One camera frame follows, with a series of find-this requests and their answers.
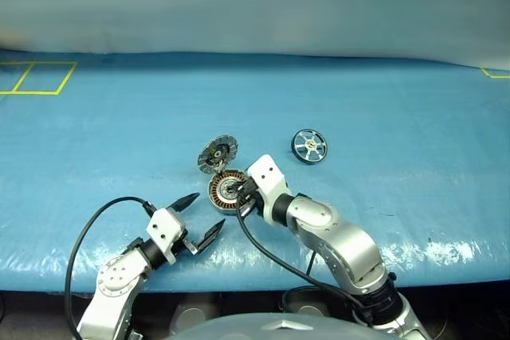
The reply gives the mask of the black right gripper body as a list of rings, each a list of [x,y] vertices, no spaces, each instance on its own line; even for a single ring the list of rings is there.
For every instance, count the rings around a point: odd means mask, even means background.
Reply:
[[[239,206],[249,202],[250,213],[255,211],[257,214],[262,214],[264,202],[255,181],[253,179],[248,179],[243,183],[244,188],[237,193],[237,202],[239,203]]]

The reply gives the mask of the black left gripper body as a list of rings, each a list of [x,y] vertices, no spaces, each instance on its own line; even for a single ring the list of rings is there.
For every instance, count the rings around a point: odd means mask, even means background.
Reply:
[[[188,231],[182,218],[182,214],[176,213],[175,217],[180,225],[178,239],[175,241],[175,256],[179,256],[184,252],[187,252],[192,256],[198,255],[198,246],[188,238]]]

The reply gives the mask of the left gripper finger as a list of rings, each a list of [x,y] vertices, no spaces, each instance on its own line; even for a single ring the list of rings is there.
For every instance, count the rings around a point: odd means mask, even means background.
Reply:
[[[167,206],[166,211],[168,213],[181,213],[183,210],[187,209],[199,196],[200,193],[191,193],[181,197]]]
[[[225,219],[220,220],[204,234],[202,240],[195,245],[197,249],[196,255],[204,252],[218,238],[225,221]]]

